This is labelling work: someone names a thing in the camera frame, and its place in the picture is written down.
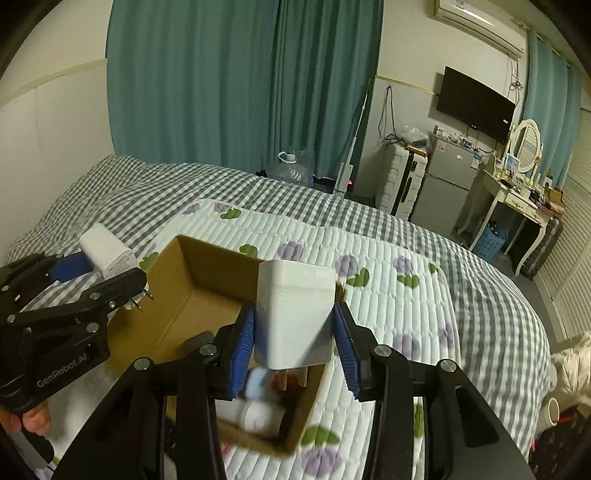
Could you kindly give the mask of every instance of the finger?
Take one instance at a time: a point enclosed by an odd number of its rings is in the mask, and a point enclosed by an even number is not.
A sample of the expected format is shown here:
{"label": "finger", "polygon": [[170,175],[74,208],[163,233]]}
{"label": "finger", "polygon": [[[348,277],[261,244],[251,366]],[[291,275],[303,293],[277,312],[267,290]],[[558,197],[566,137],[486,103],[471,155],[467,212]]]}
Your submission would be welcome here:
{"label": "finger", "polygon": [[47,400],[45,400],[45,402],[40,403],[38,406],[36,406],[34,409],[29,410],[27,413],[25,413],[22,418],[27,419],[29,417],[34,417],[35,415],[37,415],[37,413],[43,411],[43,410],[49,410],[49,406],[47,404]]}
{"label": "finger", "polygon": [[47,424],[51,422],[48,410],[41,410],[37,412],[34,417],[22,418],[22,425],[33,433],[39,433],[40,430],[44,429]]}
{"label": "finger", "polygon": [[21,421],[10,412],[0,408],[0,424],[7,432],[17,432],[21,429]]}
{"label": "finger", "polygon": [[43,427],[41,427],[39,430],[37,430],[35,433],[40,436],[43,436],[49,432],[50,428],[51,428],[51,420],[48,420],[47,423]]}
{"label": "finger", "polygon": [[29,432],[38,433],[39,435],[47,433],[47,430],[49,429],[48,425],[50,423],[51,418],[49,416],[49,408],[46,402],[22,416],[22,425]]}

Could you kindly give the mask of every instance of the teal curtain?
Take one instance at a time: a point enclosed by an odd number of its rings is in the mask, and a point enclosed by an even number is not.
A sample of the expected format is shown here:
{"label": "teal curtain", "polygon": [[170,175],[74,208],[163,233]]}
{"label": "teal curtain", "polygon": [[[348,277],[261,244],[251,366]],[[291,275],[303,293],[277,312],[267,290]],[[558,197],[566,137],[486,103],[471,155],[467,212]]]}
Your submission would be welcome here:
{"label": "teal curtain", "polygon": [[[115,152],[255,172],[281,150],[336,175],[378,60],[383,0],[115,0]],[[361,156],[368,107],[354,155]]]}
{"label": "teal curtain", "polygon": [[106,54],[115,152],[257,171],[278,0],[115,0]]}
{"label": "teal curtain", "polygon": [[579,132],[581,75],[552,51],[535,30],[528,34],[530,73],[524,119],[533,119],[540,129],[544,154],[538,171],[542,180],[552,170],[554,185],[561,187]]}
{"label": "teal curtain", "polygon": [[[317,177],[336,177],[373,88],[382,0],[282,0],[275,39],[268,158],[313,151]],[[371,95],[353,156],[361,156]]]}

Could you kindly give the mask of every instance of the television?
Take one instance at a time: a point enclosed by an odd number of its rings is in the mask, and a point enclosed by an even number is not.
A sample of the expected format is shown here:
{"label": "television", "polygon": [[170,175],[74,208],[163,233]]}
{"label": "television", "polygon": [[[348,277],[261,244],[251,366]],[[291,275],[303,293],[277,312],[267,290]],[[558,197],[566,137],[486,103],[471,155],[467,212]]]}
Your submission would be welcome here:
{"label": "television", "polygon": [[505,144],[515,104],[483,83],[446,67],[437,110]]}

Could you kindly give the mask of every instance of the blue laundry basket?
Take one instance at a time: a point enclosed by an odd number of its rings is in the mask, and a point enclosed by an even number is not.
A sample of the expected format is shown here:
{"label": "blue laundry basket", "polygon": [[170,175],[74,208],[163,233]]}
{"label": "blue laundry basket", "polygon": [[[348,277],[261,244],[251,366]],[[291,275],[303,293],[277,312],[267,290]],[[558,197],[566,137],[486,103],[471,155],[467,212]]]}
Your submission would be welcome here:
{"label": "blue laundry basket", "polygon": [[491,263],[493,257],[499,252],[509,237],[509,231],[507,228],[498,228],[498,232],[498,236],[494,234],[491,229],[491,223],[489,222],[478,239],[478,243],[474,246],[474,249],[472,249],[472,253],[488,263]]}

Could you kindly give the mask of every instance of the window blind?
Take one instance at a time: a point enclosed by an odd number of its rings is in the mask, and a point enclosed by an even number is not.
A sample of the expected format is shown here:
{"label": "window blind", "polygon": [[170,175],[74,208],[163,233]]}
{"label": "window blind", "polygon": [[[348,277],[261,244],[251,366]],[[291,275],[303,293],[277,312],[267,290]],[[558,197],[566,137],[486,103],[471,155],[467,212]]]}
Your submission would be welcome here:
{"label": "window blind", "polygon": [[579,136],[563,186],[563,233],[540,276],[567,337],[591,330],[591,113],[581,111]]}

